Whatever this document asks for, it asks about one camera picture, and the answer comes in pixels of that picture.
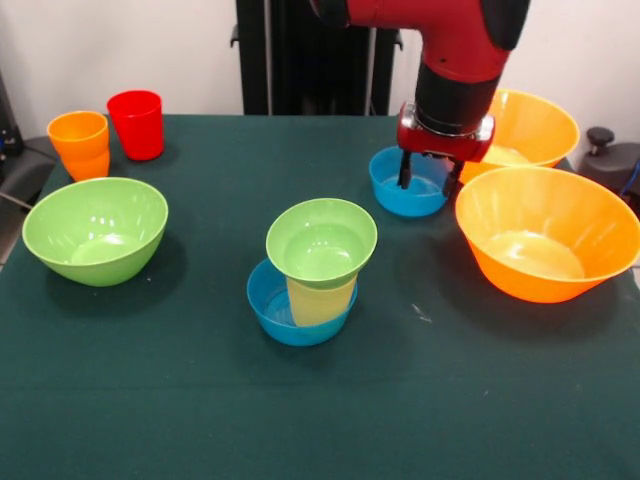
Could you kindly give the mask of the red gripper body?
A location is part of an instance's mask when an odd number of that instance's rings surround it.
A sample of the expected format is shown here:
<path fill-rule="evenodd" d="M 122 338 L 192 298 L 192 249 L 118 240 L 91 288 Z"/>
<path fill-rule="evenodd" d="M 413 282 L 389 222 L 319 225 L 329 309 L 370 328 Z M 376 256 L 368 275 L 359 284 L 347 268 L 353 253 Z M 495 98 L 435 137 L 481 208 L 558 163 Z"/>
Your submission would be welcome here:
<path fill-rule="evenodd" d="M 426 129 L 417 121 L 414 102 L 406 101 L 400 110 L 397 144 L 406 151 L 446 157 L 458 162 L 480 162 L 495 133 L 495 118 L 487 114 L 470 134 L 445 135 Z"/>

